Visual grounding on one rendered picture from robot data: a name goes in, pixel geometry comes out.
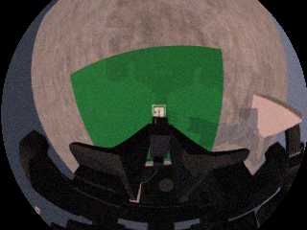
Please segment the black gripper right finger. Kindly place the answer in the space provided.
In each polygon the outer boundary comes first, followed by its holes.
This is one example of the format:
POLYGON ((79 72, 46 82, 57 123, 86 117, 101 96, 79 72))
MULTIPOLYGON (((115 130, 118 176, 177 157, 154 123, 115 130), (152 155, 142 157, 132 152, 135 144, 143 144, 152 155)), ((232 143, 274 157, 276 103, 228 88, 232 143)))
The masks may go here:
POLYGON ((210 152, 189 139, 188 135, 180 133, 172 124, 169 127, 172 131, 169 156, 176 182, 177 202, 189 200, 188 195, 199 187, 211 170, 245 162, 249 156, 249 149, 210 152))

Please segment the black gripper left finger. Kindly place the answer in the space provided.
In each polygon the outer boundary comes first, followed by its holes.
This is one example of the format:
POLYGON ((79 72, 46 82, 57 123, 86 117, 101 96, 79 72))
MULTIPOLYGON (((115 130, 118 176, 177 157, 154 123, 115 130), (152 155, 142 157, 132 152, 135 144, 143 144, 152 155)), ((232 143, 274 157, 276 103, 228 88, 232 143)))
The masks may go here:
POLYGON ((143 170, 149 157, 150 131, 151 123, 146 123, 127 141, 111 149, 73 142, 69 143, 69 150, 78 164, 120 176, 130 199, 137 200, 143 170))

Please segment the green circuit board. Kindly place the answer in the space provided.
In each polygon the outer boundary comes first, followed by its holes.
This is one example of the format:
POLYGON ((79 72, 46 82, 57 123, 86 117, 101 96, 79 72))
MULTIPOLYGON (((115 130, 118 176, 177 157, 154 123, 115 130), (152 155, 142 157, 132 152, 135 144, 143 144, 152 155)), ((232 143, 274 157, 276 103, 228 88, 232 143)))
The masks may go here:
POLYGON ((153 116, 212 150, 223 100, 222 49, 160 46, 128 51, 70 74, 85 130, 97 147, 118 146, 153 116))

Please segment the black cable with plug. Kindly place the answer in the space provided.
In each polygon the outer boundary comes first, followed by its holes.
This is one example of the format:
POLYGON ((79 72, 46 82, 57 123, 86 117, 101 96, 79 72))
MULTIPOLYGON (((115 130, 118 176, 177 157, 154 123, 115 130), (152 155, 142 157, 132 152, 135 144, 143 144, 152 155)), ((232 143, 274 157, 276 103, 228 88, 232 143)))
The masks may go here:
POLYGON ((150 158, 147 161, 153 161, 153 167, 156 170, 149 179, 141 180, 142 183, 147 183, 147 181, 153 179, 154 174, 158 172, 158 168, 164 166, 164 158, 168 156, 170 142, 172 142, 172 131, 170 131, 168 116, 153 116, 150 131, 150 158))

